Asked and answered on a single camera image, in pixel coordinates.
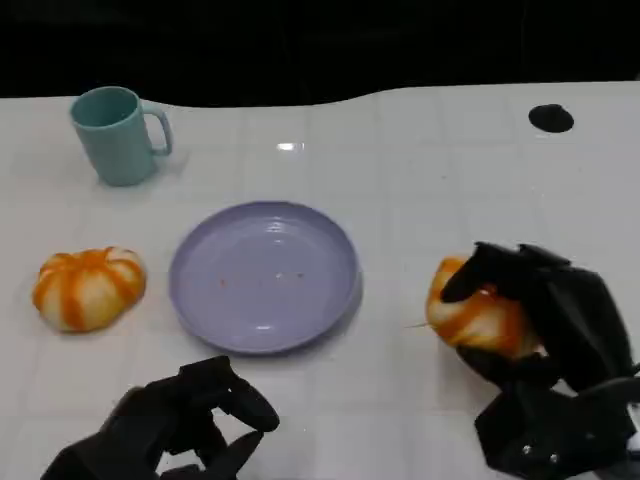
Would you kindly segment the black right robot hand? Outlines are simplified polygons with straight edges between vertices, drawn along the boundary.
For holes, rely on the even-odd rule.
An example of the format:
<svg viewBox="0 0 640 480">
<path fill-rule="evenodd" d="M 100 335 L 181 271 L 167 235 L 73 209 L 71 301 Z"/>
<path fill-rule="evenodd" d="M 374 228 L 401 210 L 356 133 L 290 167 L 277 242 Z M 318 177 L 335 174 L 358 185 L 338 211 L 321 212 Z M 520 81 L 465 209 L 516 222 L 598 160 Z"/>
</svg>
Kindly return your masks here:
<svg viewBox="0 0 640 480">
<path fill-rule="evenodd" d="M 498 387 L 524 381 L 544 388 L 564 380 L 582 392 L 636 374 L 624 321 L 599 274 L 538 245 L 510 249 L 478 242 L 439 297 L 461 302 L 483 288 L 514 302 L 544 349 L 510 359 L 487 348 L 458 347 L 485 380 Z"/>
</svg>

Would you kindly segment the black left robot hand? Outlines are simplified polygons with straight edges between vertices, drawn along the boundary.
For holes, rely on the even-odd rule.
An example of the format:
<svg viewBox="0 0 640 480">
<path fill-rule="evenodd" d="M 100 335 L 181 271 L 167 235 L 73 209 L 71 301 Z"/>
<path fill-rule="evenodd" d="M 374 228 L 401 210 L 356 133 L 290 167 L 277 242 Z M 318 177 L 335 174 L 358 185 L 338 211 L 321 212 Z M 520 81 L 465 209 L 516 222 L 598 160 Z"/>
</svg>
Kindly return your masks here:
<svg viewBox="0 0 640 480">
<path fill-rule="evenodd" d="M 100 429 L 62 449 L 46 479 L 234 479 L 280 419 L 221 355 L 130 389 Z"/>
</svg>

